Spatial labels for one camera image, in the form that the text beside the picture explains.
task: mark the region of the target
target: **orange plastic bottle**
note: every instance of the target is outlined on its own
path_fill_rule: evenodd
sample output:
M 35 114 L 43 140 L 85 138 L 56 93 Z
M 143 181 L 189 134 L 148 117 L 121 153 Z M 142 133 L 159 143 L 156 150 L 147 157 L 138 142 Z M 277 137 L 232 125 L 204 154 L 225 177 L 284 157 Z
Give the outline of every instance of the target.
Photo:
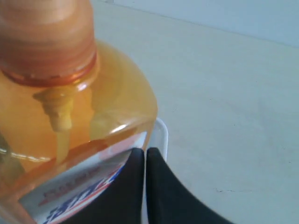
M 2 0 L 0 69 L 7 221 L 45 223 L 24 208 L 26 195 L 99 152 L 145 149 L 156 98 L 126 55 L 95 41 L 89 0 Z

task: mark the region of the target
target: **white wall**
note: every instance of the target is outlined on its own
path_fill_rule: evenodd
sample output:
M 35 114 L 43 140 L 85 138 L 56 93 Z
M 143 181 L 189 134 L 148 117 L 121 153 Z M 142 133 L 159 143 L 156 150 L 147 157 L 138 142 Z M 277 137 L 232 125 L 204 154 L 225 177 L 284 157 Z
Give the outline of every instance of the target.
M 104 0 L 299 47 L 298 0 Z

